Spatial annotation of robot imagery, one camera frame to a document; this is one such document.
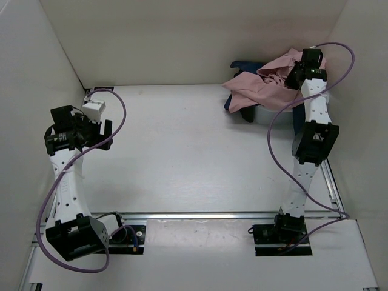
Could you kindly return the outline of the pink trousers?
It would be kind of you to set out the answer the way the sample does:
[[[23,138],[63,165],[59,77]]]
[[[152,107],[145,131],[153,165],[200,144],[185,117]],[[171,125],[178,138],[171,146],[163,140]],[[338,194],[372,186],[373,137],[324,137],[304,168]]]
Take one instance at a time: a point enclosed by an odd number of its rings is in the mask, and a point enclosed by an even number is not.
[[[299,90],[285,86],[285,80],[295,65],[302,58],[302,52],[290,48],[279,58],[266,63],[256,73],[243,72],[225,82],[222,87],[230,90],[233,99],[231,113],[250,105],[261,105],[269,110],[279,111],[288,103],[300,100]]]

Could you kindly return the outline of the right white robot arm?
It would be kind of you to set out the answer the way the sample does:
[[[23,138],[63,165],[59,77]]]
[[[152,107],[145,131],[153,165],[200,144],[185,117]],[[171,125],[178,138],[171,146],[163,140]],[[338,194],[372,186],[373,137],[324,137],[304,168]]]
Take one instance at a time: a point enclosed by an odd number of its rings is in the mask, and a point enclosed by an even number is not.
[[[304,233],[305,203],[312,179],[325,161],[339,135],[328,114],[327,73],[321,68],[323,53],[318,48],[305,48],[285,84],[298,89],[304,100],[305,121],[292,144],[293,173],[285,200],[275,216],[273,237],[282,243],[295,242]]]

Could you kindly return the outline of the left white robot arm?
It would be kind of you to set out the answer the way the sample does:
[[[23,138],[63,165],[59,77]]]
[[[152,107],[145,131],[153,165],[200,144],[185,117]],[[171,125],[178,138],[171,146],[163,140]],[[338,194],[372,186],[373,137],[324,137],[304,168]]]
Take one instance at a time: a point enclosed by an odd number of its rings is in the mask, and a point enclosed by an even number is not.
[[[60,182],[55,188],[55,224],[45,235],[66,261],[103,251],[110,239],[120,243],[127,236],[127,228],[116,213],[93,218],[84,196],[80,153],[111,135],[112,122],[101,120],[104,109],[104,102],[96,101],[80,109],[67,105],[50,111],[54,124],[45,132],[44,140]]]

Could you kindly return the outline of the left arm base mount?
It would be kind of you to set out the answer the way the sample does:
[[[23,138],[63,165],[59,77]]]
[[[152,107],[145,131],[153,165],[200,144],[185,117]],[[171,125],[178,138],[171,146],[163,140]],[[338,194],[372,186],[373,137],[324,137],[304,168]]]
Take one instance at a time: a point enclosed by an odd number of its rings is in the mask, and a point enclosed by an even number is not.
[[[145,221],[124,220],[124,227],[109,241],[110,255],[142,255],[144,253],[147,225]]]

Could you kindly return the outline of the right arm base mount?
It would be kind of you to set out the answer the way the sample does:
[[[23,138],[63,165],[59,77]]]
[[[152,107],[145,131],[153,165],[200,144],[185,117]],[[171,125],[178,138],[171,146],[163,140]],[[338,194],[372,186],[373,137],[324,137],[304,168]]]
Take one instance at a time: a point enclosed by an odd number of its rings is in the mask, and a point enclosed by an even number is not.
[[[307,234],[305,225],[298,234],[286,234],[284,238],[275,233],[273,224],[254,224],[247,232],[253,235],[256,257],[313,255],[308,238],[294,247]]]

